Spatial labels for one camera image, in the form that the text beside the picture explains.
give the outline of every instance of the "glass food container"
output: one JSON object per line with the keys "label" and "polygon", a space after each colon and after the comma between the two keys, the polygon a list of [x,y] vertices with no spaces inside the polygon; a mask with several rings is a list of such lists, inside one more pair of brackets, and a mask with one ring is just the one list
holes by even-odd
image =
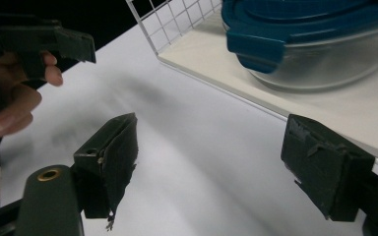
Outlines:
{"label": "glass food container", "polygon": [[378,69],[378,1],[224,0],[227,48],[273,89],[331,89]]}

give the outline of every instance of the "human hand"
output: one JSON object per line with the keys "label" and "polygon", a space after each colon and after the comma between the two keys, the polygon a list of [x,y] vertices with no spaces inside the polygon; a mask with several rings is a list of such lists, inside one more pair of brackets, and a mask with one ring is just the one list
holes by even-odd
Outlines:
{"label": "human hand", "polygon": [[[56,67],[57,59],[49,52],[41,53],[45,65],[45,79],[53,86],[61,86],[63,78]],[[0,89],[7,106],[0,111],[0,137],[23,130],[32,122],[32,111],[41,102],[41,94],[22,82],[27,80],[15,53],[0,57]]]}

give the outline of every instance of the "white shelf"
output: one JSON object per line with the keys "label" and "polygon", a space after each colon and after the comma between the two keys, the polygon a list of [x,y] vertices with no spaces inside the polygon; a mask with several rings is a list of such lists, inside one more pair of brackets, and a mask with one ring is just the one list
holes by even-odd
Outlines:
{"label": "white shelf", "polygon": [[184,34],[158,59],[284,117],[295,113],[315,119],[378,157],[378,72],[347,87],[314,93],[267,88],[227,51],[221,12]]}

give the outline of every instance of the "blue lid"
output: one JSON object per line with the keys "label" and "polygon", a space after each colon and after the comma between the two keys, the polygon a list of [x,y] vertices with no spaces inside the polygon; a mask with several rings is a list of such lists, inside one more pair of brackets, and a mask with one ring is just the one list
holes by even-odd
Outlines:
{"label": "blue lid", "polygon": [[223,0],[227,48],[240,63],[274,72],[286,44],[323,41],[378,29],[373,0]]}

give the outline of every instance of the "wire rack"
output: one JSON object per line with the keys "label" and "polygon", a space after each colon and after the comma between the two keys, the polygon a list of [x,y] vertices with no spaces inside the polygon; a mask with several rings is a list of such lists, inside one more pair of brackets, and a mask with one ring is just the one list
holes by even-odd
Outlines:
{"label": "wire rack", "polygon": [[[221,0],[164,0],[160,4],[152,0],[126,1],[156,55],[208,16],[220,11],[222,5]],[[136,8],[142,1],[151,7],[144,15]]]}

